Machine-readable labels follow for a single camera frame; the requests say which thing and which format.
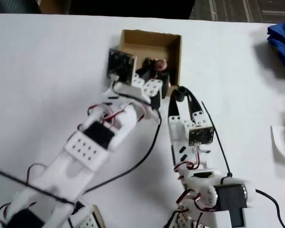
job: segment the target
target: open box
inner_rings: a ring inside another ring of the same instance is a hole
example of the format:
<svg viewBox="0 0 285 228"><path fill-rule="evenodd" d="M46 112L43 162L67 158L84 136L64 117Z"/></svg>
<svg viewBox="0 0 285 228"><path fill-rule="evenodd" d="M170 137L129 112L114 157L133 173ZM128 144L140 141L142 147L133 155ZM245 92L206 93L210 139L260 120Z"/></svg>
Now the open box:
<svg viewBox="0 0 285 228"><path fill-rule="evenodd" d="M137 56L136 69L145 58L165 59L170 71L171 87L167 95L179 85L181 66L181 36L141 30L123 30L119 50Z"/></svg>

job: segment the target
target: white plastic bracket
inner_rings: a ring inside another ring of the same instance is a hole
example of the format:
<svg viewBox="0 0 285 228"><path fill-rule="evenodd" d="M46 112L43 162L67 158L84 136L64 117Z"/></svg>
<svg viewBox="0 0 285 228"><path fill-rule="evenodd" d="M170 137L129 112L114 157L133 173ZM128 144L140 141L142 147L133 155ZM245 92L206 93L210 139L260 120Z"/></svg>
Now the white plastic bracket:
<svg viewBox="0 0 285 228"><path fill-rule="evenodd" d="M75 132L64 149L91 171L97 171L109 156L109 152L81 131Z"/></svg>

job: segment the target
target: white tabletop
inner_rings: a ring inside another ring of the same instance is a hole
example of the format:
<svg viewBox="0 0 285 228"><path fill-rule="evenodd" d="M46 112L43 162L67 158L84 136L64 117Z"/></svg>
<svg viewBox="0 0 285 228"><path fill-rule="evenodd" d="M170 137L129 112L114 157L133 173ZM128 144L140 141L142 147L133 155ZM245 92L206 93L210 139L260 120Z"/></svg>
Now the white tabletop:
<svg viewBox="0 0 285 228"><path fill-rule="evenodd" d="M122 29L183 37L180 84L203 100L217 126L234 176L277 199L285 221L285 163L270 125L285 121L285 69L268 47L268 24L58 15L0 15L0 168L25 178L34 162L49 164L86 109L105 90L109 48ZM87 194L108 228L160 228L182 192L163 124L148 160L133 173ZM132 167L151 145L144 121L91 186ZM217 140L209 165L226 173ZM0 205L22 186L0 177ZM280 227L273 203L257 196L254 227Z"/></svg>

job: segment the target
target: black wire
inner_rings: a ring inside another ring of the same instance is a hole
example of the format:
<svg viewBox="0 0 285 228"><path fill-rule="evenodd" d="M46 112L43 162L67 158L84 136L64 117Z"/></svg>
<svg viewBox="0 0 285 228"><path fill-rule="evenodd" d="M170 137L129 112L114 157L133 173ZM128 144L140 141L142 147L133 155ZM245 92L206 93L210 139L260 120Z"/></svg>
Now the black wire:
<svg viewBox="0 0 285 228"><path fill-rule="evenodd" d="M31 165L29 166L29 168L28 168L28 171L27 171L27 183L29 183L28 181L29 181L30 170L31 170L31 168L33 168L35 165L40 165L40 166L43 166L43 167L47 168L47 166L46 166L45 164L42 164L42 163L33 163L33 164L31 164Z"/></svg>
<svg viewBox="0 0 285 228"><path fill-rule="evenodd" d="M211 123L212 123L212 125L213 125L214 132L215 132L215 134L216 134L216 136L217 136L218 143L219 143L220 149L221 149L221 151L222 151L222 154L223 154L223 156L224 156L224 160L225 160L225 163L226 163L226 166L227 166L228 174L227 174L226 177L223 177L223 178L221 179L221 181L220 181L220 184L223 184L223 181L224 181L225 178L227 178L227 177L232 177L232 173L230 172L230 168L229 168L229 165L228 165L228 162L227 162L227 159L226 159L226 156L225 156L225 153L224 153L222 144L221 144L221 142L220 142L220 140L219 140L219 137L218 137L219 134L218 134L218 132L217 132L217 129L215 128L215 125L214 125L214 123L213 123L213 121L212 121L212 119L211 119L211 116L210 116L210 114L209 114L209 112L208 112L208 110L207 110L207 108L205 107L205 105L204 105L203 102L202 102L202 104L203 104L203 106L204 106L204 108L205 108L205 111L207 112L207 114L208 114L208 116L209 116L209 119L210 119L210 121L211 121ZM285 225L284 225L284 223L283 223L283 221L282 221L282 219L281 219L280 206L279 206L278 202L277 202L273 197L271 197L270 195L268 195L267 193L265 193L265 192L263 192L263 191L261 191L261 190L256 189L256 192L257 192L258 194L261 194L261 195L267 197L268 199L270 199L270 200L275 204L276 213L277 213L277 217L278 217L278 219L279 219L279 222L280 222L280 224L282 225L282 227L285 228Z"/></svg>
<svg viewBox="0 0 285 228"><path fill-rule="evenodd" d="M201 103L202 103L203 106L204 106L204 109L205 109L205 111L206 111L206 113L207 113L207 115L208 115L208 117L209 117L209 119L210 119L210 121L211 121L211 123L212 123L213 130L214 130L214 132L215 132L215 135L217 136L218 143L219 143L219 147L220 147L220 150L222 151L222 154L223 154L223 157L224 157L226 166L227 166L227 170L228 170L227 177L232 177L232 172L230 171L229 164L228 164L228 161L227 161L227 158L226 158L226 155L225 155L225 152L224 152L222 143L220 142L218 131L217 131L217 129L216 129L216 127L215 127L215 125L214 125L214 123L213 123L213 121L212 121L212 118L211 118L211 116L210 116L210 114L209 114L209 112L208 112L206 106L204 105L203 102L201 102Z"/></svg>
<svg viewBox="0 0 285 228"><path fill-rule="evenodd" d="M199 218L198 218L198 220L196 221L195 228L198 228L198 227L199 227L200 218L201 218L201 216L202 216L203 214L204 214L203 212L201 212L201 213L199 214Z"/></svg>
<svg viewBox="0 0 285 228"><path fill-rule="evenodd" d="M74 226L73 226L73 224L72 224L72 221L71 221L70 217L67 219L67 221L68 221L68 223L69 223L70 227L71 227L71 228L74 228Z"/></svg>
<svg viewBox="0 0 285 228"><path fill-rule="evenodd" d="M149 103L147 103L147 102L145 102L145 101L143 101L143 100L141 100L141 99L139 99L139 98L136 98L136 97L133 97L133 96L130 96L130 95L127 95L127 94L121 94L121 93L116 92L116 91L114 90L114 83L112 84L112 90L113 90L114 93L118 94L119 96L123 96L123 97L126 97L126 98L130 98L130 99L139 101L139 102L141 102L141 103L144 103L145 105L148 105L148 106L152 107L151 104L149 104ZM91 191L93 191L93 190L95 190L95 189L98 189L98 188L100 188L100 187L102 187L102 186L104 186L104 185L106 185L106 184L108 184L108 183L110 183L110 182L112 182L112 181L118 179L118 178L121 178L121 177L123 177L123 176L129 174L129 173L132 172L133 170L137 169L137 167L139 167L139 166L149 157L149 155L150 155L150 153L151 153L151 151L152 151L152 149L153 149L153 147L154 147L154 145L155 145L155 142L156 142L156 139L157 139L157 135L158 135L158 132L159 132L159 130L160 130L160 128L161 128L161 124L162 124L162 118L161 118L162 116L161 116L161 114L160 114L160 112L159 112L159 110L158 110L157 108L155 108L155 110L156 110L156 112L157 112L157 114L158 114L158 117L159 117L159 119L160 119L160 123L159 123L158 126L157 126L157 129L156 129L156 132L155 132L155 135L154 135L153 142L152 142L152 144L151 144L149 150L147 151L147 153L144 155L144 157L143 157L136 165L134 165L132 168L128 169L127 171L125 171L125 172L123 172L123 173L121 173L121 174L119 174L119 175L117 175L117 176L115 176L115 177L113 177L113 178L111 178L111 179L109 179L109 180L106 180L106 181L104 181L104 182L102 182L102 183L100 183L100 184L95 185L94 187L91 187L91 188L87 189L87 190L84 192L84 194L87 194L87 193L89 193L89 192L91 192Z"/></svg>
<svg viewBox="0 0 285 228"><path fill-rule="evenodd" d="M19 178L14 177L13 175L8 174L8 173L6 173L6 172L3 172L3 171L1 171L1 170L0 170L0 176L3 176L3 177L5 177L5 178L7 178L7 179L10 179L10 180L14 181L14 182L17 182L17 183L22 184L22 185L24 185L24 186L26 186L26 187L29 187L29 188L31 188L31 189L33 189L33 190L35 190L35 191L40 192L41 194L44 194L44 195L49 196L49 197L52 197L52 198L56 199L57 201L59 201L59 202L61 202L61 203L69 203L69 204L72 204L72 205L74 205L74 206L76 205L75 203L73 203L73 202L71 202L71 201L68 201L68 200L65 199L65 198L56 196L56 195L54 195L54 194L52 194L52 193L50 193L50 192L48 192L48 191L45 191L45 190L42 190L42 189L40 189L40 188L38 188L38 187L35 187L35 186L33 186L33 185L30 185L30 184L26 183L25 181L20 180Z"/></svg>
<svg viewBox="0 0 285 228"><path fill-rule="evenodd" d="M282 219L281 219L280 206L279 206L279 204L277 203L277 201L275 200L275 198L273 198L272 196L270 196L270 195L268 195L267 193L265 193L265 192L263 192L263 191L261 191L261 190L258 190L258 189L256 189L256 192L257 192L258 194L261 194L261 195L265 196L266 198L270 199L270 200L275 204L276 213L277 213L277 218L279 219L279 222L281 223L281 226L282 226L283 228L285 228L285 225L284 225L284 223L283 223L283 221L282 221Z"/></svg>

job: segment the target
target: blue fabric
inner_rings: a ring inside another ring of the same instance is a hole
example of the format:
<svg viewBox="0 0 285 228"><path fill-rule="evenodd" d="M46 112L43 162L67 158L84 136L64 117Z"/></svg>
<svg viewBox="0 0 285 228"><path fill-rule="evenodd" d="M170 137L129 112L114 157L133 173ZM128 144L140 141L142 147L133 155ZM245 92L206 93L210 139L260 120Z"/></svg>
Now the blue fabric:
<svg viewBox="0 0 285 228"><path fill-rule="evenodd" d="M285 65L285 22L268 27L268 41L278 50L278 55Z"/></svg>

